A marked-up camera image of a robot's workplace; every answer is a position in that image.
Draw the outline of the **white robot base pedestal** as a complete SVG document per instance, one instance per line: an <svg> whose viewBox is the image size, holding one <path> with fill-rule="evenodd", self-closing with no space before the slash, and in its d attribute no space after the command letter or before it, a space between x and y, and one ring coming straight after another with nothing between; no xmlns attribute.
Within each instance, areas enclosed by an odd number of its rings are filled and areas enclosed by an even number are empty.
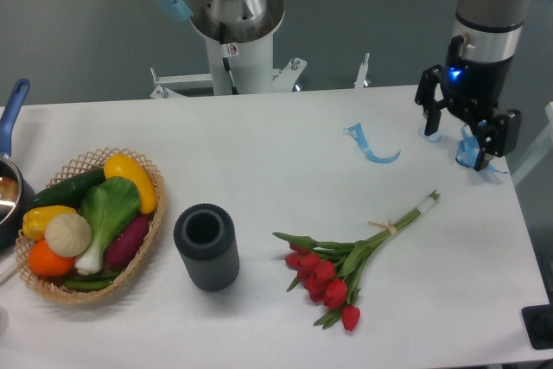
<svg viewBox="0 0 553 369"><path fill-rule="evenodd" d="M178 92L211 88L216 96L267 92L299 92L308 63L292 58L274 67L274 34L284 17L283 0L212 0L193 12L183 0L156 0L167 15L190 21L203 38L209 72L159 77L152 72L155 99Z"/></svg>

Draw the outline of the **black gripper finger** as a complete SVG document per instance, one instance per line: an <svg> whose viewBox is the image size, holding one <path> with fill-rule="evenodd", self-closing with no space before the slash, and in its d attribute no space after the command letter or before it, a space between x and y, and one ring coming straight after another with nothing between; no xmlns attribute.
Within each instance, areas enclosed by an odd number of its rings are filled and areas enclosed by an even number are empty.
<svg viewBox="0 0 553 369"><path fill-rule="evenodd" d="M474 170L484 170L494 157L502 157L515 150L522 123L522 112L515 109L496 109L489 118L476 123L473 135L479 150Z"/></svg>
<svg viewBox="0 0 553 369"><path fill-rule="evenodd" d="M416 90L415 102L423 108L423 116L426 119L423 130L426 137L430 137L438 131L442 109L446 106L444 99L435 99L436 88L442 81L442 71L441 65L434 65L424 70Z"/></svg>

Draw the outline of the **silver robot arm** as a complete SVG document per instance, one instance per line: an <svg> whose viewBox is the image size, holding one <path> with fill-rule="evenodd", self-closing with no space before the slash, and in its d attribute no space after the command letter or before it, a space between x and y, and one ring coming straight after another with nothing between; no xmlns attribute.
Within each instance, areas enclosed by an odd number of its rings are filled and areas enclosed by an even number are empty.
<svg viewBox="0 0 553 369"><path fill-rule="evenodd" d="M283 20L283 0L155 0L173 19L191 22L207 45L213 90L219 95L268 92L271 53L255 54ZM513 151L522 120L499 109L499 95L531 0L457 0L453 34L443 65L426 69L415 101L437 132L443 111L463 121L478 147L471 166L481 171Z"/></svg>

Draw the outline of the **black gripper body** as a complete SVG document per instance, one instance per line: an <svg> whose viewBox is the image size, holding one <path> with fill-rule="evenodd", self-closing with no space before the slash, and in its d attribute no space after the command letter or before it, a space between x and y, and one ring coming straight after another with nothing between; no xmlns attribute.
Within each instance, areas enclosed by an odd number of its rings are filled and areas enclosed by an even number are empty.
<svg viewBox="0 0 553 369"><path fill-rule="evenodd" d="M456 35L448 45L440 81L442 95L449 112L465 124L490 123L512 58L491 63L463 59L462 41Z"/></svg>

